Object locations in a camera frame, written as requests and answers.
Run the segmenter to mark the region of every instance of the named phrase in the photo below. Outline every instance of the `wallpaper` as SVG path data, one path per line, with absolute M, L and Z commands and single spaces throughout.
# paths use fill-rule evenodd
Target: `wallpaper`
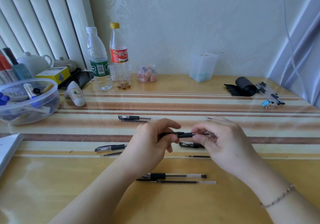
M 289 28 L 305 0 L 285 0 Z M 216 75 L 265 76 L 285 41 L 282 0 L 90 0 L 109 50 L 119 22 L 130 64 L 189 73 L 192 54 L 220 56 Z

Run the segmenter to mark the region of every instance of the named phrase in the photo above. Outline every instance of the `notebook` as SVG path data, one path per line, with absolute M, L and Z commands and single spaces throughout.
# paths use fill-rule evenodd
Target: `notebook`
M 0 177 L 8 166 L 22 140 L 23 137 L 21 134 L 0 138 Z

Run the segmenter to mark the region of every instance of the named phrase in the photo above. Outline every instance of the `bracelet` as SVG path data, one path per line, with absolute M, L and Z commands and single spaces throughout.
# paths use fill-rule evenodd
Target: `bracelet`
M 290 184 L 290 187 L 286 190 L 286 192 L 284 192 L 279 198 L 277 198 L 275 201 L 273 201 L 271 204 L 268 205 L 264 205 L 262 203 L 260 203 L 260 206 L 262 208 L 268 208 L 270 206 L 273 206 L 274 204 L 277 204 L 278 202 L 280 202 L 284 197 L 286 197 L 287 194 L 289 194 L 292 190 L 294 190 L 294 185 Z

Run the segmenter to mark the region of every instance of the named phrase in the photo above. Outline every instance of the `white cable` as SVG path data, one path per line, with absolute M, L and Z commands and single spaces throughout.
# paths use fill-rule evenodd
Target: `white cable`
M 303 89 L 303 93 L 304 93 L 304 100 L 306 100 L 307 102 L 309 102 L 308 100 L 308 94 L 307 94 L 307 91 L 306 91 L 306 88 L 303 84 L 303 81 L 302 81 L 302 78 L 297 70 L 297 67 L 296 65 L 294 64 L 294 47 L 292 45 L 292 41 L 291 41 L 291 38 L 290 38 L 290 34 L 289 34 L 289 30 L 288 30 L 288 25 L 287 25 L 287 15 L 286 15 L 286 4 L 285 4 L 285 0 L 282 0 L 282 5 L 283 5 L 283 14 L 284 14 L 284 25 L 285 25 L 285 31 L 287 33 L 287 38 L 288 38 L 288 41 L 289 41 L 289 44 L 290 44 L 290 52 L 291 52 L 291 65 L 292 65 L 292 68 L 294 70 L 294 72 L 297 74 L 297 77 L 301 83 L 301 87 Z

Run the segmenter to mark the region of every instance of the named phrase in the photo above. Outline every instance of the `teapot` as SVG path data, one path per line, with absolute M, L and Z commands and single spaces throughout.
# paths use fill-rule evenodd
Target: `teapot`
M 30 74 L 32 77 L 35 77 L 35 75 L 39 74 L 40 72 L 45 71 L 46 69 L 50 68 L 52 65 L 52 59 L 48 55 L 43 56 L 37 56 L 37 55 L 31 55 L 30 52 L 24 52 L 24 56 L 18 58 L 19 64 L 25 64 L 28 68 Z
M 68 67 L 70 72 L 74 72 L 77 69 L 77 65 L 74 61 L 69 59 L 65 60 L 62 56 L 54 62 L 53 67 Z

